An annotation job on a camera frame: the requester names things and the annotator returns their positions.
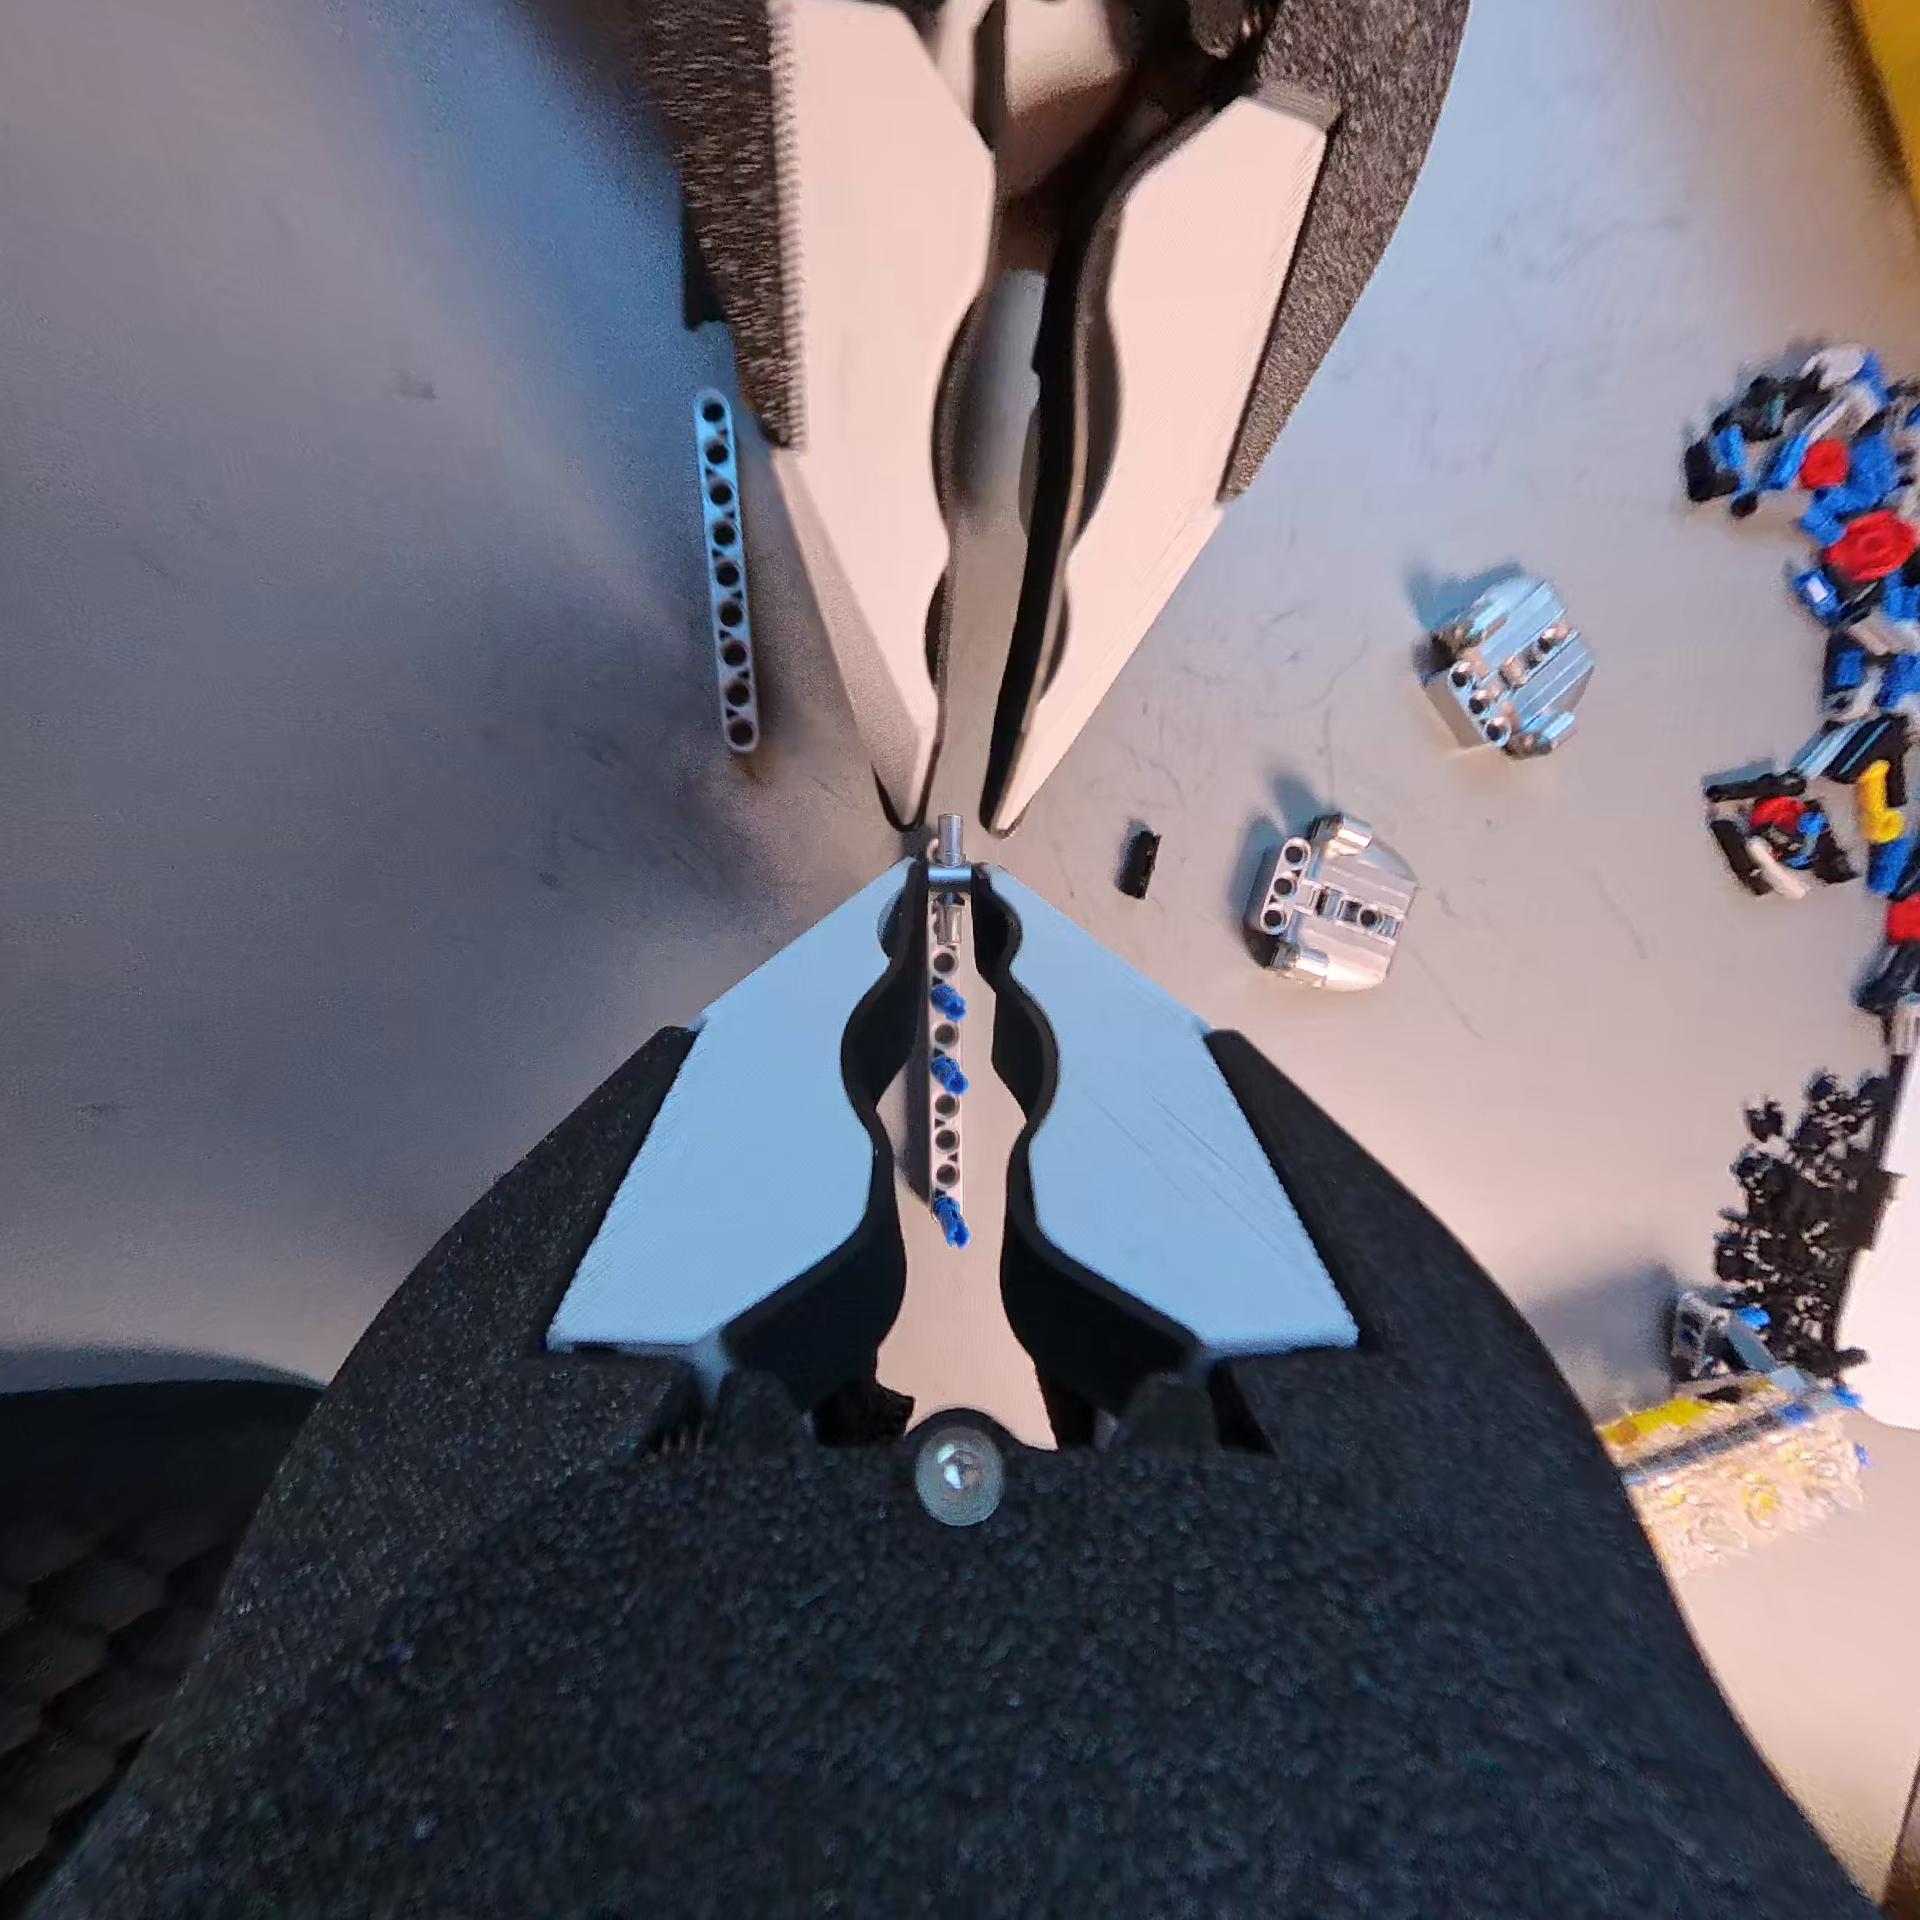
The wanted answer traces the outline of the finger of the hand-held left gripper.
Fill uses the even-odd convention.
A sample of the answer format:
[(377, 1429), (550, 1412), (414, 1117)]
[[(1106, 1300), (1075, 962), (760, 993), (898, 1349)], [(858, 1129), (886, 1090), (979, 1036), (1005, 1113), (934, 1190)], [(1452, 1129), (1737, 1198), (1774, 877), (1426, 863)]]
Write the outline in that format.
[(1011, 833), (1224, 519), (1329, 119), (1227, 102), (1156, 140), (1049, 285), (1041, 463), (980, 820)]
[(997, 170), (900, 7), (770, 5), (770, 29), (800, 394), (773, 469), (883, 803), (920, 825), (945, 734), (941, 401), (987, 278)]

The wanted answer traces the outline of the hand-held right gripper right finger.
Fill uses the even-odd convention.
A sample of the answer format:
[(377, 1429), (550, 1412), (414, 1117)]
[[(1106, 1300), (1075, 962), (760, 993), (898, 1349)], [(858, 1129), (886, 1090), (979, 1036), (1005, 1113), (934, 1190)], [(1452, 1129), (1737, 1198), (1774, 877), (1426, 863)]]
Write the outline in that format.
[(1101, 1444), (1155, 1380), (1348, 1355), (1358, 1316), (1218, 1059), (1227, 1038), (997, 863), (976, 971), (1005, 1148), (998, 1302), (1053, 1444)]

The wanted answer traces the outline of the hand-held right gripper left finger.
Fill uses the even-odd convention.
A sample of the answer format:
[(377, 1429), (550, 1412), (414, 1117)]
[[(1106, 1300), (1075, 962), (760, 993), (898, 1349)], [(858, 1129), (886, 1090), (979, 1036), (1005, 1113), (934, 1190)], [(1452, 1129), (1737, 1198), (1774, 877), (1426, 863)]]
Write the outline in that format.
[(880, 1101), (926, 1025), (929, 881), (902, 860), (708, 1003), (588, 1244), (550, 1353), (761, 1373), (811, 1412), (873, 1375), (905, 1295)]

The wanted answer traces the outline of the long grey toy beam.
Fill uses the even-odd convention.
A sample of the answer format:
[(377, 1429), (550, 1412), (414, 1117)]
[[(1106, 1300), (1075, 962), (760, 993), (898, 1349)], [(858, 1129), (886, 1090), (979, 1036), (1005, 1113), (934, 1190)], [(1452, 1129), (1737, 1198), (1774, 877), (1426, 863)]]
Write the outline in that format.
[(958, 1207), (965, 1205), (965, 1099), (949, 1098), (929, 1074), (929, 1059), (934, 1051), (952, 1054), (965, 1069), (966, 1025), (941, 1019), (929, 1002), (929, 985), (934, 975), (952, 980), (963, 994), (963, 962), (966, 958), (970, 903), (966, 899), (937, 899), (929, 894), (929, 947), (924, 988), (924, 1059), (926, 1059), (926, 1170), (929, 1199), (934, 1193), (952, 1193)]
[(723, 738), (733, 756), (752, 756), (761, 743), (752, 603), (740, 530), (737, 428), (730, 397), (717, 388), (693, 397), (705, 562), (712, 602), (712, 655), (717, 686)]

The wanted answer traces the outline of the silver toy engine block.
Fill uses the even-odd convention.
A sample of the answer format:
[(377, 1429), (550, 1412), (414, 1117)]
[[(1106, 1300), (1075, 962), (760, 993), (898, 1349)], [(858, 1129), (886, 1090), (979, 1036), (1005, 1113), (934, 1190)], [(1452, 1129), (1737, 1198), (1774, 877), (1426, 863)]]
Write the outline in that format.
[(1425, 692), (1460, 750), (1538, 761), (1578, 730), (1595, 665), (1558, 590), (1512, 570), (1429, 635)]
[(1412, 868), (1369, 822), (1330, 811), (1265, 855), (1243, 926), (1267, 969), (1321, 993), (1372, 993), (1418, 895)]

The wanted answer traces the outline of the yellow bin with black beams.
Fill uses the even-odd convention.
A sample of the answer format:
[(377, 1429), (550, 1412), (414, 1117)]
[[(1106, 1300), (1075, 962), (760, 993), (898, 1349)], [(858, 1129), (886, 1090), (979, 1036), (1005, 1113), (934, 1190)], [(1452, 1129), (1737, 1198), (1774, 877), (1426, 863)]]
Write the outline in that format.
[(1918, 196), (1918, 3), (1850, 3), (1850, 9)]

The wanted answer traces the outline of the pile of black pins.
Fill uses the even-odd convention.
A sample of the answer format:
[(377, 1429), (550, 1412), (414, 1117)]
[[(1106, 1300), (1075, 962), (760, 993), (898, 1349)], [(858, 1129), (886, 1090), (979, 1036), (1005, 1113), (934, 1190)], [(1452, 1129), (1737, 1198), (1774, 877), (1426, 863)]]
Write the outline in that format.
[(1746, 1141), (1731, 1172), (1739, 1205), (1720, 1220), (1713, 1276), (1739, 1307), (1757, 1307), (1770, 1350), (1812, 1373), (1856, 1363), (1841, 1309), (1890, 1199), (1882, 1163), (1892, 1069), (1846, 1084), (1808, 1078), (1790, 1115), (1778, 1099), (1745, 1109)]

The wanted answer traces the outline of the pile of mixed toy pins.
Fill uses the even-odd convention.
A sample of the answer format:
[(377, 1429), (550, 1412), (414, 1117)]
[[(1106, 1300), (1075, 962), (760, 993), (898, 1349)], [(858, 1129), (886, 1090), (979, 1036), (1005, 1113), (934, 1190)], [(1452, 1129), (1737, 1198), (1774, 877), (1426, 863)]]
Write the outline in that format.
[(1787, 519), (1784, 581), (1820, 641), (1814, 732), (1701, 787), (1724, 868), (1754, 899), (1864, 885), (1882, 911), (1856, 1006), (1915, 1018), (1915, 377), (1858, 343), (1781, 354), (1707, 411), (1681, 459), (1691, 508)]

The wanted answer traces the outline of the white wooden book stand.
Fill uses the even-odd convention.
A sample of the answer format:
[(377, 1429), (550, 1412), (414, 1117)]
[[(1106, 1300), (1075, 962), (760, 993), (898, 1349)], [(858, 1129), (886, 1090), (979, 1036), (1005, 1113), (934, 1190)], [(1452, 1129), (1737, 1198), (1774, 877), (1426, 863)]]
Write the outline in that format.
[(1850, 1380), (1864, 1412), (1918, 1431), (1918, 1062), (1912, 1057), (1882, 1151), (1886, 1205), (1841, 1314), (1841, 1345), (1860, 1349)]

